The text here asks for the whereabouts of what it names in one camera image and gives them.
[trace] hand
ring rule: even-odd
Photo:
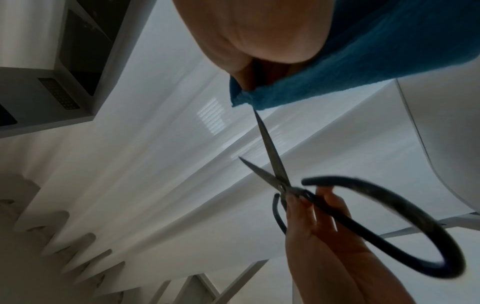
[[[350,217],[333,188],[317,188],[327,204]],[[304,304],[414,304],[402,283],[362,238],[304,198],[287,196],[286,257]]]
[[[327,39],[335,0],[173,0],[205,55],[254,90],[308,65]]]

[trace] black scissors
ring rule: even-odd
[[[400,263],[420,273],[438,278],[455,278],[464,272],[465,258],[454,239],[431,216],[396,193],[361,179],[344,176],[320,176],[306,178],[301,181],[301,184],[304,186],[340,186],[348,188],[378,201],[384,207],[398,213],[413,226],[420,229],[437,247],[443,257],[442,262],[432,262],[416,258],[393,246],[351,218],[330,207],[323,198],[316,196],[306,189],[292,187],[287,172],[285,171],[284,165],[280,160],[280,156],[277,153],[265,124],[256,111],[255,116],[275,176],[241,157],[240,160],[253,170],[256,175],[260,176],[264,181],[280,192],[280,194],[277,193],[273,197],[273,215],[275,216],[275,220],[280,226],[280,229],[284,233],[287,232],[287,227],[280,218],[278,203],[280,199],[283,208],[286,210],[286,194],[291,193],[295,196],[306,198],[315,206],[333,217],[337,222],[358,234],[364,240],[370,242],[372,245],[376,246],[378,249]]]

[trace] scissors handle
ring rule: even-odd
[[[438,278],[455,278],[464,272],[466,266],[465,258],[455,240],[435,219],[398,194],[364,180],[343,176],[307,178],[302,181],[302,185],[345,187],[378,201],[420,229],[432,241],[435,247],[437,247],[443,257],[442,262],[432,262],[414,257],[390,244],[382,237],[363,227],[337,209],[329,206],[323,198],[316,196],[308,190],[301,192],[301,196],[329,214],[336,222],[339,222],[400,263],[425,275]],[[276,199],[275,203],[274,198],[273,204],[276,209],[278,199]],[[281,221],[280,216],[277,217],[275,215],[275,219],[277,222],[279,220]]]

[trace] metal blade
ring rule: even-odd
[[[284,191],[282,187],[285,185],[279,181],[273,174],[266,172],[262,168],[259,168],[255,166],[254,164],[250,163],[249,161],[245,160],[242,157],[238,157],[248,168],[250,168],[256,175],[261,177],[264,181],[269,183],[273,188],[279,190],[279,191]]]
[[[268,158],[270,159],[271,167],[273,168],[273,172],[277,179],[282,181],[285,185],[290,186],[290,180],[287,176],[287,172],[285,171],[284,164],[280,159],[280,156],[275,148],[274,142],[270,137],[267,128],[265,127],[264,122],[260,118],[259,114],[254,110],[256,122],[258,123],[258,128],[260,129],[260,134],[263,139],[263,143],[265,144],[265,149],[268,154]]]

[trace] teal cloth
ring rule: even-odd
[[[250,92],[231,78],[230,98],[263,110],[479,54],[479,0],[337,0],[328,39],[309,67]]]

